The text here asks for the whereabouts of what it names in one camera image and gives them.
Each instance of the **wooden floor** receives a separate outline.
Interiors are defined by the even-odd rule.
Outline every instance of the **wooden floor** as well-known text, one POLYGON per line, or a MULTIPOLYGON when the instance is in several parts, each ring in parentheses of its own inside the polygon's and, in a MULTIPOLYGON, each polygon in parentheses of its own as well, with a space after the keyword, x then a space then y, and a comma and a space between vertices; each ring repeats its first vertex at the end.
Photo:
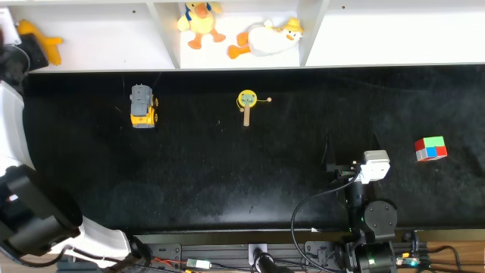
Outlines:
MULTIPOLYGON (((485 241, 467 241, 467 242, 432 242, 428 243, 428 247, 433 249, 435 247, 450 245, 458 250, 462 264, 467 263, 485 263, 485 241)), ((430 255, 433 262, 448 262, 455 263, 455 256, 451 250, 443 250, 441 253, 430 255)), ((35 262, 45 262, 52 259, 52 256, 30 257, 26 258, 35 262)), ((434 265, 433 268, 448 269, 449 271, 458 271, 455 265, 434 265)), ((0 273, 54 273, 56 267, 49 268, 27 268, 10 261, 5 256, 0 254, 0 273)), ((466 272, 485 272, 485 266, 462 266, 466 272)), ((401 273, 416 272, 414 269, 400 269, 401 273)))

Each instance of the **rubik's cube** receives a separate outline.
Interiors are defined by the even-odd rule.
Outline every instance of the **rubik's cube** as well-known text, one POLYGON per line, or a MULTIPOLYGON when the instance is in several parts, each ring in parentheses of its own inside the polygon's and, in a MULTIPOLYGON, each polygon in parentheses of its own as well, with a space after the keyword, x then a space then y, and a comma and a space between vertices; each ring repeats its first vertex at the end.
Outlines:
POLYGON ((419 162, 437 160, 448 155, 442 136, 425 137, 418 140, 415 143, 415 148, 419 162))

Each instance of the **toy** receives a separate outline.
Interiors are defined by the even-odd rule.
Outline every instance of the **toy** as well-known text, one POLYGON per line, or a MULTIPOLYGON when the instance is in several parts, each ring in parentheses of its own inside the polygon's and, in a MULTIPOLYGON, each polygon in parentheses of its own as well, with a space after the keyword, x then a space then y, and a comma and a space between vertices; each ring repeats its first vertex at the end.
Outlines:
POLYGON ((249 52, 255 56, 275 55, 295 46, 302 34, 303 29, 296 18, 290 18, 283 29, 273 27, 273 22, 267 20, 264 25, 254 24, 248 32, 239 34, 237 44, 240 47, 231 45, 227 54, 232 59, 249 52))
POLYGON ((241 112, 244 112, 244 121, 242 125, 245 127, 249 126, 249 116, 251 113, 251 107, 256 105, 256 102, 271 102, 271 98, 267 98, 265 100, 258 100, 256 93, 251 90, 244 90, 242 91, 236 99, 237 107, 241 112))
POLYGON ((215 17, 211 12, 220 14, 221 5, 214 2, 187 2, 185 9, 186 12, 179 19, 177 27, 182 32, 190 29, 196 34, 196 38, 189 42, 191 48, 200 49, 202 37, 208 33, 214 37, 214 42, 222 42, 226 39, 224 34, 218 33, 214 28, 215 17))
POLYGON ((415 149, 419 162, 437 160, 448 155, 442 136, 425 137, 418 140, 415 143, 415 149))
POLYGON ((59 55, 57 45, 62 44, 62 38, 59 38, 59 37, 49 38, 49 37, 43 36, 43 34, 40 33, 40 31, 36 28, 36 26, 34 26, 32 23, 30 23, 27 20, 20 21, 17 27, 17 31, 20 35, 32 33, 37 38, 37 40, 39 40, 40 45, 42 46, 42 48, 45 51, 45 54, 47 55, 48 61, 53 65, 61 64, 61 56, 59 55))
POLYGON ((131 123, 135 128, 153 128, 158 123, 158 99, 152 88, 144 85, 131 87, 131 123))

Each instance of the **toy truck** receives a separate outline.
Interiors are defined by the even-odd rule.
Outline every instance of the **toy truck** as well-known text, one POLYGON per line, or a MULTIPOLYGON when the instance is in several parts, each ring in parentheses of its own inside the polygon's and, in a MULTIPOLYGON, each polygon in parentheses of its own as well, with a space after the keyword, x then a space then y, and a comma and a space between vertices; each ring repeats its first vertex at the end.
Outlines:
POLYGON ((152 88, 144 85, 131 87, 131 123, 135 128, 155 128, 158 123, 158 99, 152 88))

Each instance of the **black tabletop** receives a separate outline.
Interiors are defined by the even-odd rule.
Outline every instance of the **black tabletop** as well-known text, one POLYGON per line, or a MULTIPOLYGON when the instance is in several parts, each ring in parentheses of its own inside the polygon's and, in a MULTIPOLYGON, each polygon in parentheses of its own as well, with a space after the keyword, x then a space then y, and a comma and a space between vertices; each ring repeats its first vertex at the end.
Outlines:
MULTIPOLYGON (((485 224, 484 66, 35 74, 24 127, 39 173, 83 214, 132 231, 287 229, 296 204, 328 188, 325 137, 360 159, 375 135, 391 160, 374 183, 400 228, 485 224), (154 87, 160 127, 134 129, 131 86, 154 87), (259 99, 250 127, 236 97, 259 99), (416 162, 443 136, 449 156, 416 162)), ((298 228, 346 230, 343 193, 310 202, 298 228)))

